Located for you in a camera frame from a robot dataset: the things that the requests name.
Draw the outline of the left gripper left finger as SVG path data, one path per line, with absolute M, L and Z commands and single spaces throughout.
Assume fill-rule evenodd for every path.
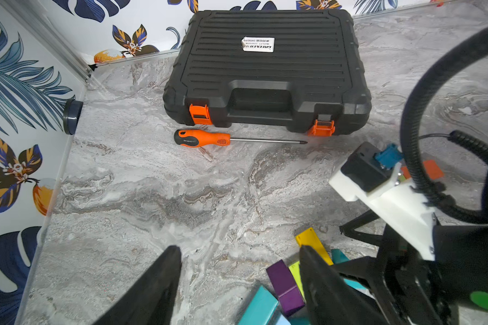
M 172 319 L 182 254 L 169 246 L 96 324 L 169 324 Z

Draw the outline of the orange block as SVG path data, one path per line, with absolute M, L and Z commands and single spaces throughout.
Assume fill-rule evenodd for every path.
M 427 173 L 427 176 L 431 180 L 438 180 L 444 176 L 443 171 L 440 169 L 440 167 L 436 164 L 436 162 L 434 160 L 424 161 L 423 165 L 424 165 L 424 169 Z M 401 171 L 403 173 L 403 177 L 406 180 L 412 178 L 412 176 L 409 172 L 409 169 L 406 166 L 402 167 Z

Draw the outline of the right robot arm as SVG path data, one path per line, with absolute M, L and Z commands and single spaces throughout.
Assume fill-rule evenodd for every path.
M 400 142 L 358 147 L 330 179 L 344 200 L 367 211 L 342 225 L 345 236 L 375 245 L 375 257 L 336 266 L 367 288 L 370 324 L 457 324 L 458 309 L 488 313 L 488 144 L 463 131 L 445 135 L 487 166 L 478 210 L 465 209 L 429 176 L 422 161 L 422 117 L 442 86 L 488 56 L 488 27 L 438 60 L 410 94 Z

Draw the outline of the light green narrow block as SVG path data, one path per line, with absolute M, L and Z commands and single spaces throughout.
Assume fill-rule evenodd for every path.
M 300 291 L 300 294 L 302 295 L 302 299 L 305 300 L 305 295 L 304 295 L 304 289 L 303 289 L 303 284 L 302 284 L 302 277 L 300 273 L 300 262 L 297 261 L 293 264 L 291 264 L 289 267 L 289 270 L 297 284 L 297 287 Z

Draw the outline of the yellow block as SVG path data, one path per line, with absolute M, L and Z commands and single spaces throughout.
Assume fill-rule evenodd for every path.
M 319 237 L 317 236 L 316 232 L 312 227 L 296 235 L 295 240 L 299 246 L 312 247 L 319 254 L 319 256 L 326 262 L 326 264 L 333 265 L 332 258 L 330 257 L 329 253 L 327 252 L 326 248 L 323 246 L 323 243 L 320 241 Z

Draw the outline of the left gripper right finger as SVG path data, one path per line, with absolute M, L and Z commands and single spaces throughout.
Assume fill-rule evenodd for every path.
M 311 324 L 386 324 L 374 299 L 351 288 L 310 246 L 299 252 Z

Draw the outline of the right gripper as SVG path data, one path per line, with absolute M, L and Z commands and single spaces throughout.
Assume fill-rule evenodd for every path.
M 340 226 L 345 236 L 378 247 L 367 263 L 369 292 L 389 324 L 459 324 L 459 308 L 488 313 L 488 225 L 442 226 L 427 261 L 390 226 L 381 235 L 358 229 L 377 220 L 372 211 Z

